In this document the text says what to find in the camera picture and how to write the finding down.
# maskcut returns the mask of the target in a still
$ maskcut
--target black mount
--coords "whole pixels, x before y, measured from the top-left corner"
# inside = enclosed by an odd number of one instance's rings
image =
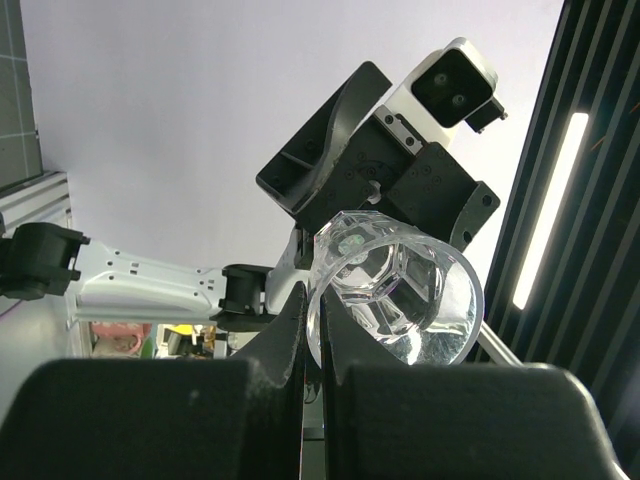
[[[0,295],[37,300],[64,295],[80,278],[72,262],[89,239],[51,223],[26,223],[12,238],[0,238]]]
[[[222,269],[227,278],[227,290],[220,300],[219,313],[212,320],[229,332],[259,332],[275,315],[262,312],[261,295],[265,293],[268,267],[255,265],[229,265]]]
[[[378,210],[463,251],[500,200],[401,115],[371,115],[356,131],[390,86],[364,63],[256,181],[310,235],[342,210]]]

